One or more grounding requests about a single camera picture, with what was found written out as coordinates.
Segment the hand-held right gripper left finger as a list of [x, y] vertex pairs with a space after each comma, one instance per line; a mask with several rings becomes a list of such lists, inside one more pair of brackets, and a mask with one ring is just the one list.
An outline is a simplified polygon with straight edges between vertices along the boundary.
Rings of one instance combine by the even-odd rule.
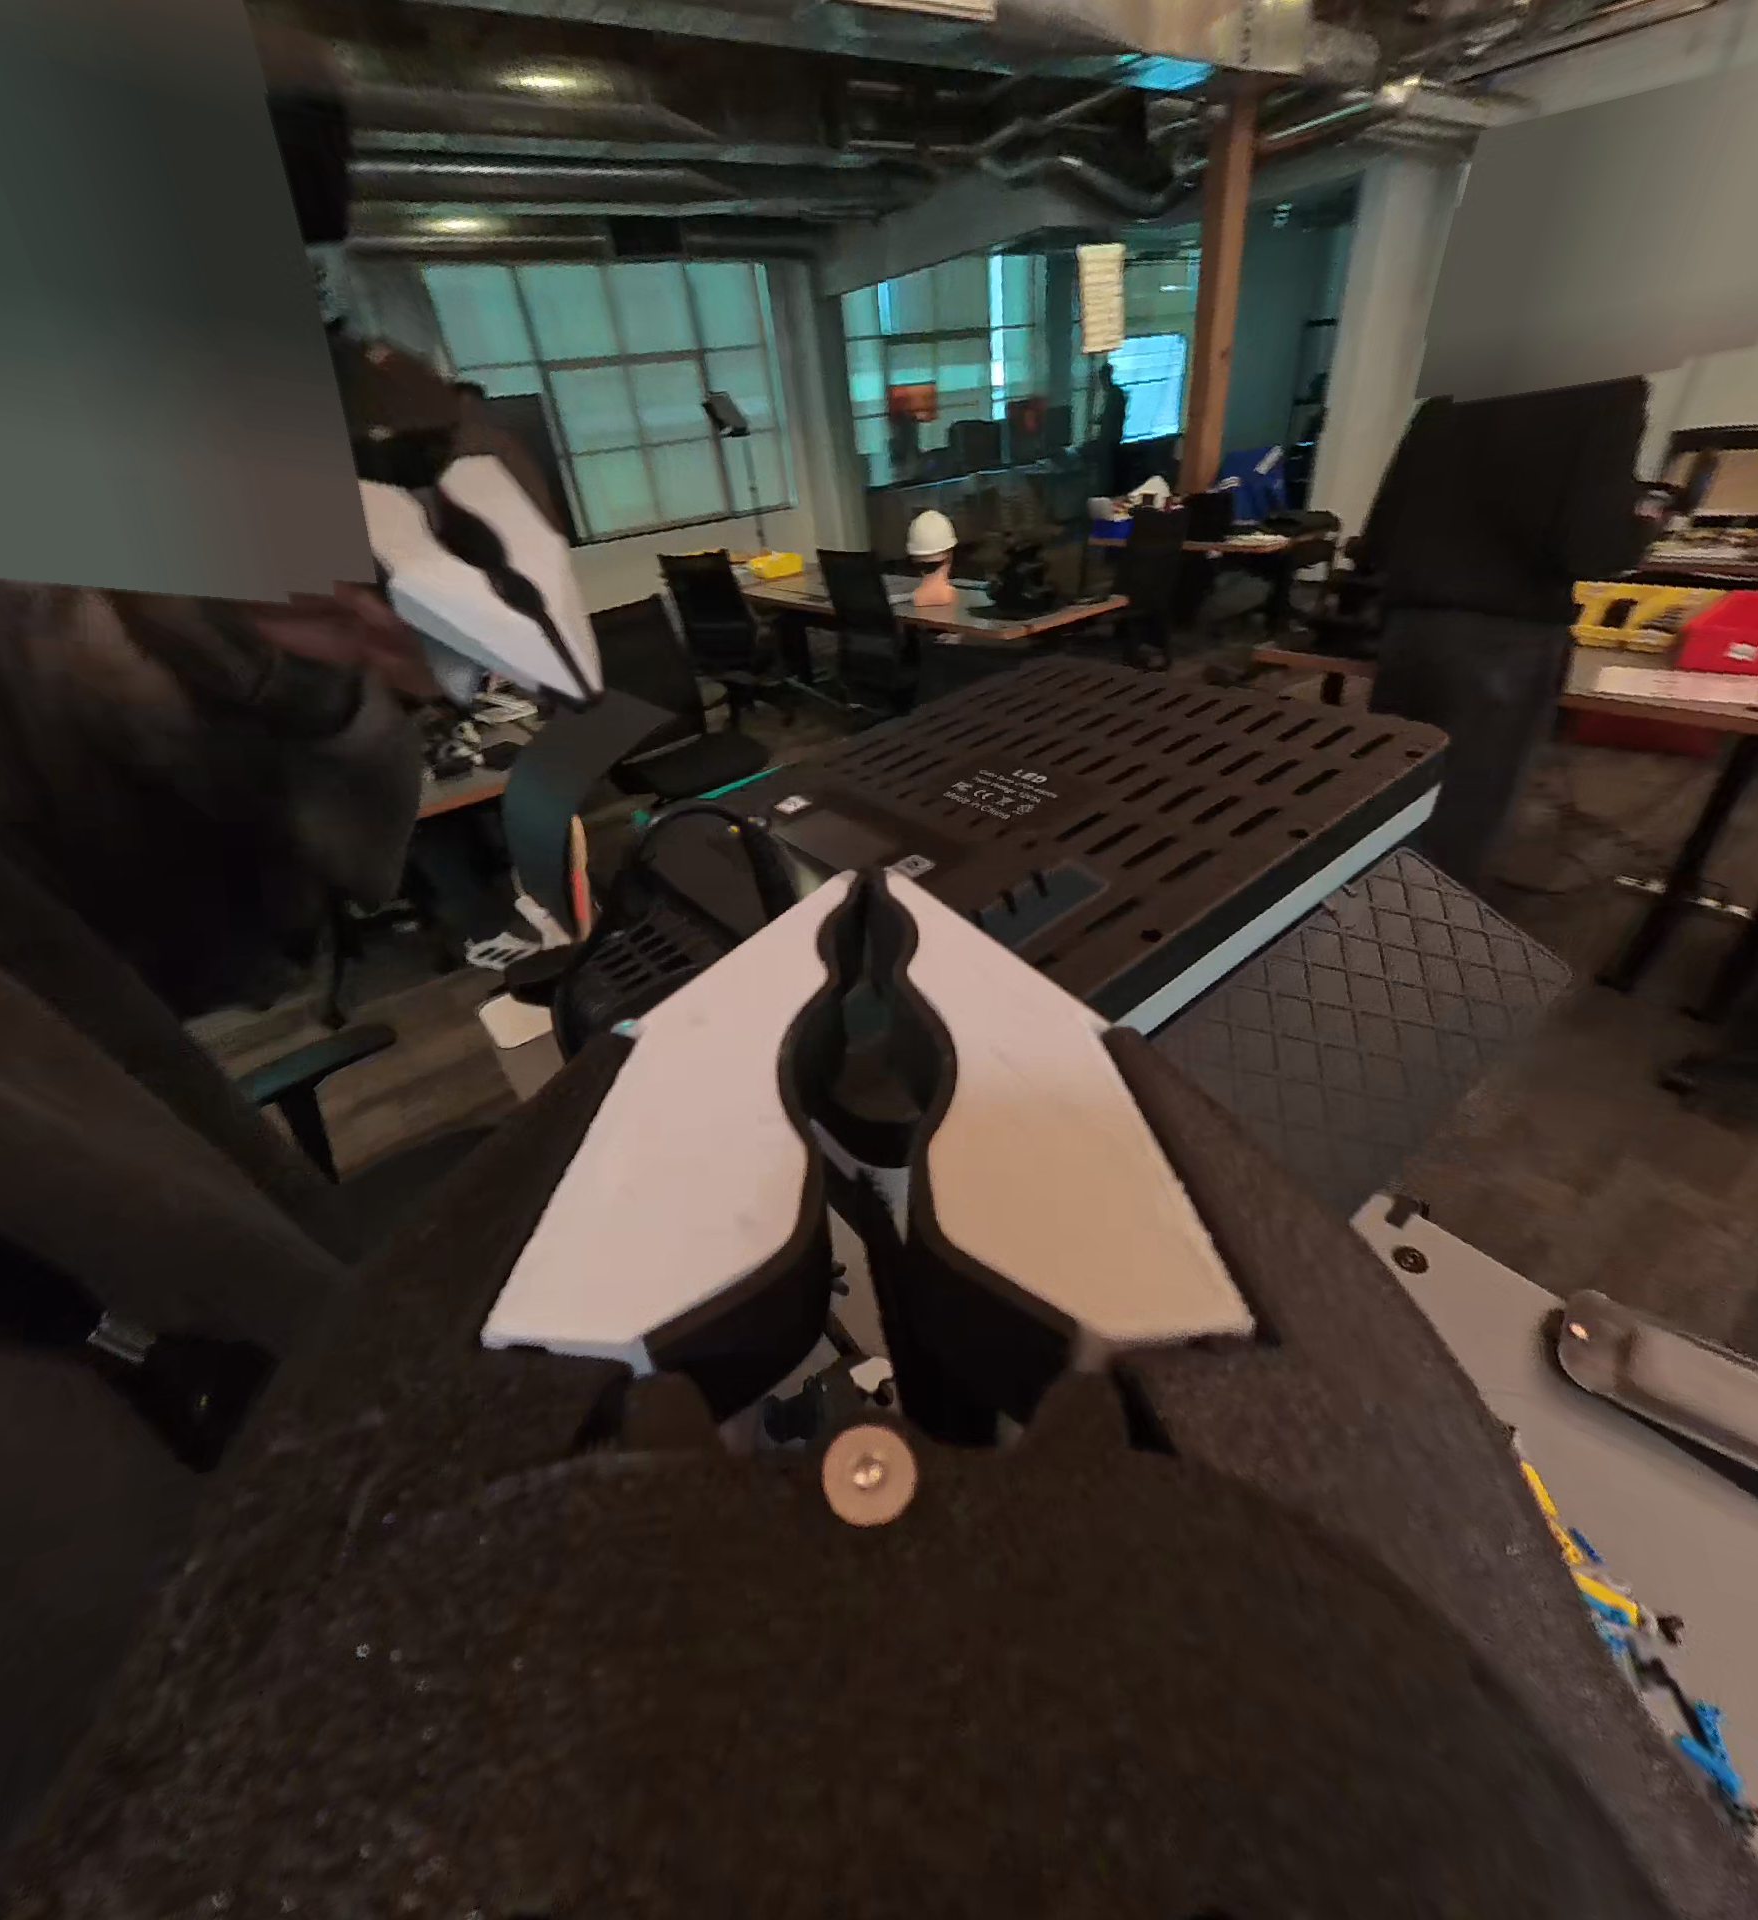
[[621, 1036], [488, 1352], [682, 1377], [719, 1419], [832, 1364], [832, 1112], [872, 905], [872, 876], [835, 876]]

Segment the wooden work table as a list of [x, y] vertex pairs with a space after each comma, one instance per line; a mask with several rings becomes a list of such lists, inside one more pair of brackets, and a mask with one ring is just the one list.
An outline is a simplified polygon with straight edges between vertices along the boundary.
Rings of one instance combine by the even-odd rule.
[[[1268, 641], [1256, 647], [1253, 663], [1317, 665], [1326, 677], [1367, 677], [1372, 711], [1444, 733], [1438, 815], [1425, 829], [1421, 849], [1438, 854], [1450, 876], [1471, 884], [1514, 813], [1532, 755], [1562, 707], [1568, 647], [1567, 636], [1536, 622], [1408, 615], [1390, 625], [1372, 661], [1334, 656], [1319, 642], [1288, 647]], [[1601, 973], [1601, 983], [1619, 995], [1629, 995], [1669, 945], [1708, 853], [1758, 769], [1758, 689], [1735, 692], [1730, 676], [1704, 676], [1704, 697], [1669, 697], [1663, 684], [1670, 673], [1627, 665], [1623, 676], [1623, 692], [1584, 689], [1573, 696], [1573, 707], [1659, 717], [1728, 738], [1730, 749], [1667, 874], [1663, 895]]]

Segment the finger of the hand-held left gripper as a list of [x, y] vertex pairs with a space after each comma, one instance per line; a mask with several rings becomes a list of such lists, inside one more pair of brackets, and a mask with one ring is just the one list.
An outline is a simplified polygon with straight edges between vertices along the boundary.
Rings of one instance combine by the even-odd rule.
[[486, 575], [493, 600], [525, 630], [513, 645], [532, 682], [561, 702], [600, 702], [600, 642], [572, 548], [504, 458], [453, 458], [435, 478], [435, 501], [444, 545]]
[[376, 480], [362, 480], [359, 493], [387, 606], [402, 622], [475, 670], [566, 702], [588, 699], [588, 673], [490, 572], [439, 540], [414, 493]]

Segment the large grid window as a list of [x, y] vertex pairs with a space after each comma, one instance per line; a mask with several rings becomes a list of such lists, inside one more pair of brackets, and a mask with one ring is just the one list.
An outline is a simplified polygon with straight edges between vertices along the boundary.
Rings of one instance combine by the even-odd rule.
[[733, 515], [708, 392], [774, 413], [788, 455], [773, 284], [748, 262], [425, 264], [450, 366], [488, 399], [527, 399], [580, 540], [677, 534]]

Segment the black office chair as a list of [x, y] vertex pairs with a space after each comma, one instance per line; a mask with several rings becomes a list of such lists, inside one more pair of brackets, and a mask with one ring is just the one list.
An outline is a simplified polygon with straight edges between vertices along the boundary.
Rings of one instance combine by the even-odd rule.
[[837, 622], [837, 670], [854, 706], [881, 717], [913, 707], [918, 642], [892, 602], [885, 571], [866, 550], [819, 550], [819, 575]]
[[322, 1089], [341, 1070], [379, 1058], [397, 1047], [389, 1023], [354, 1023], [295, 1049], [240, 1078], [242, 1097], [259, 1112], [273, 1112], [295, 1146], [329, 1181], [339, 1184], [339, 1163], [329, 1124], [322, 1114]]
[[723, 722], [708, 719], [693, 656], [658, 596], [600, 611], [590, 625], [605, 687], [666, 716], [611, 767], [608, 782], [621, 795], [674, 805], [770, 772], [770, 749], [734, 726], [724, 696]]
[[750, 707], [793, 717], [794, 696], [768, 632], [750, 611], [724, 548], [666, 554], [659, 575], [674, 602], [684, 647], [697, 673], [714, 682], [734, 722]]

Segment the person's left hand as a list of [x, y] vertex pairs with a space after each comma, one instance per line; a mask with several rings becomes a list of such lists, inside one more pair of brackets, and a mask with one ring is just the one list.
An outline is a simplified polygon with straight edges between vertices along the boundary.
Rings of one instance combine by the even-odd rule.
[[442, 699], [425, 642], [373, 586], [339, 584], [255, 609], [259, 632], [283, 653], [371, 676], [412, 707]]

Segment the wooden pillar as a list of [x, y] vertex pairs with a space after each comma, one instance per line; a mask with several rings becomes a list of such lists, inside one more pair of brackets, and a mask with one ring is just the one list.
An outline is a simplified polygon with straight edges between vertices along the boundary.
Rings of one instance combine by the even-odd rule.
[[1201, 284], [1179, 468], [1179, 488], [1185, 495], [1211, 490], [1220, 475], [1262, 93], [1265, 86], [1253, 78], [1232, 78], [1202, 173]]

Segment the small studio light on stand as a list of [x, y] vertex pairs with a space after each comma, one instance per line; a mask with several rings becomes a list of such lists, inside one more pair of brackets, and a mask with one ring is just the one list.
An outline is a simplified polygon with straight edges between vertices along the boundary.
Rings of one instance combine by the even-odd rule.
[[753, 557], [773, 556], [768, 513], [788, 504], [788, 455], [774, 413], [750, 411], [724, 392], [703, 397], [712, 442], [717, 447], [719, 480], [733, 515], [753, 521]]

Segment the pile of blue building pieces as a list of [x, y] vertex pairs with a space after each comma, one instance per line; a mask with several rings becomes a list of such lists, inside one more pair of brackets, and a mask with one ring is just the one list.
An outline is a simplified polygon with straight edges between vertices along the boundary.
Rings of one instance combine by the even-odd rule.
[[1730, 1757], [1726, 1717], [1716, 1703], [1693, 1694], [1670, 1661], [1684, 1642], [1684, 1622], [1677, 1613], [1657, 1611], [1631, 1592], [1631, 1583], [1611, 1570], [1592, 1539], [1568, 1522], [1536, 1464], [1519, 1446], [1514, 1463], [1611, 1663], [1687, 1768], [1710, 1790], [1718, 1809], [1745, 1839], [1755, 1839], [1758, 1809]]

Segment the yellow plastic bin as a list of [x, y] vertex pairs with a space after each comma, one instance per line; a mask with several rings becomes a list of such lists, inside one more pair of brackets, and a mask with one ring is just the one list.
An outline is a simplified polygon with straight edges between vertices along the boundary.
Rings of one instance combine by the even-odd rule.
[[1572, 641], [1588, 651], [1663, 656], [1726, 591], [1659, 584], [1577, 584]]

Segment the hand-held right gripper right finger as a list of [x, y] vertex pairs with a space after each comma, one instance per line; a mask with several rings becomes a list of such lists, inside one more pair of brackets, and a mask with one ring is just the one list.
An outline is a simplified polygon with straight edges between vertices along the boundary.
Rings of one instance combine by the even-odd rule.
[[1250, 1342], [1256, 1310], [1123, 1074], [1126, 1031], [907, 876], [865, 876], [860, 905], [913, 1102], [875, 1276], [907, 1418], [993, 1442], [1070, 1376]]

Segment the grey snap pouch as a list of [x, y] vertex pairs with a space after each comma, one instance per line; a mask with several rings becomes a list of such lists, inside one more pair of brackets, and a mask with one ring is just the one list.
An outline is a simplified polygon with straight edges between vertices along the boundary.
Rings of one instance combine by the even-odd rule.
[[1573, 1387], [1758, 1480], [1758, 1363], [1584, 1291], [1545, 1316], [1545, 1349]]

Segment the person's dark sweatshirt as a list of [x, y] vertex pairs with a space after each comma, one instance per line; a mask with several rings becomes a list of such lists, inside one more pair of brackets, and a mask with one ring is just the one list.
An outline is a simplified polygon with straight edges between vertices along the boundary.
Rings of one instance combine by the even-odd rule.
[[397, 886], [414, 707], [262, 602], [0, 584], [0, 1854], [100, 1714], [209, 1478], [94, 1342], [240, 1359], [332, 1305], [356, 1227], [188, 1031], [271, 1002]]

